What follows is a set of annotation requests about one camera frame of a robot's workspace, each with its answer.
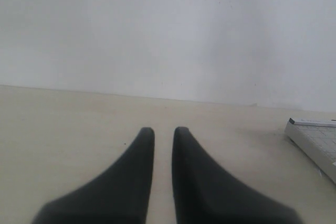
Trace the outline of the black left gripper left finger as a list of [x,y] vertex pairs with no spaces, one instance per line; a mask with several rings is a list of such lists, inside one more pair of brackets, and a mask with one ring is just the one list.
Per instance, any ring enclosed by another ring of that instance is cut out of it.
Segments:
[[87,184],[46,203],[33,223],[145,223],[154,146],[154,131],[143,127],[114,164]]

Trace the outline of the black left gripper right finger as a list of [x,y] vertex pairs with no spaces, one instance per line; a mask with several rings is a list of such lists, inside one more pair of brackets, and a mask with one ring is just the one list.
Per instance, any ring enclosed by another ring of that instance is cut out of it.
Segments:
[[172,185],[177,223],[303,222],[224,170],[186,127],[174,131]]

